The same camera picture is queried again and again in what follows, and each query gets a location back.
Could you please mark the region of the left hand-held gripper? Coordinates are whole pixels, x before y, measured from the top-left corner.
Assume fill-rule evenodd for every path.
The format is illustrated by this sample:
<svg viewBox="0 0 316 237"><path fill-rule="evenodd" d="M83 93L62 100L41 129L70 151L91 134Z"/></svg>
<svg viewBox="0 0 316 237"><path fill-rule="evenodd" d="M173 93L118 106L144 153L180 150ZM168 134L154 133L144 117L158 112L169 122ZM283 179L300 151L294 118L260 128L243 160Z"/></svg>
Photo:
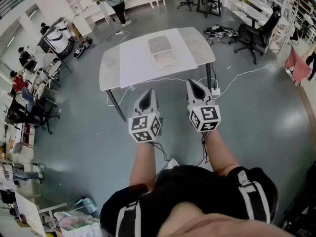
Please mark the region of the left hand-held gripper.
<svg viewBox="0 0 316 237"><path fill-rule="evenodd" d="M128 131L136 143L154 142L161 129L156 92L150 88L134 103L134 112L128 119Z"/></svg>

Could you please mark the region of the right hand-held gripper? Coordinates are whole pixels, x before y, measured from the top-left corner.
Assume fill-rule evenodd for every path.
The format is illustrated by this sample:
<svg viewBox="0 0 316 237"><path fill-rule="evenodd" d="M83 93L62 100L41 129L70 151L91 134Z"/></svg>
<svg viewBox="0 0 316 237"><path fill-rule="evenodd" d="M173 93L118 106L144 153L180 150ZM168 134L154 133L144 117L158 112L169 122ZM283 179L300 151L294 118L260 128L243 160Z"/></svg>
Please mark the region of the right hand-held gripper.
<svg viewBox="0 0 316 237"><path fill-rule="evenodd" d="M211 132L221 122L219 106L212 101L208 87L189 79L186 83L188 95L189 120L197 132Z"/></svg>

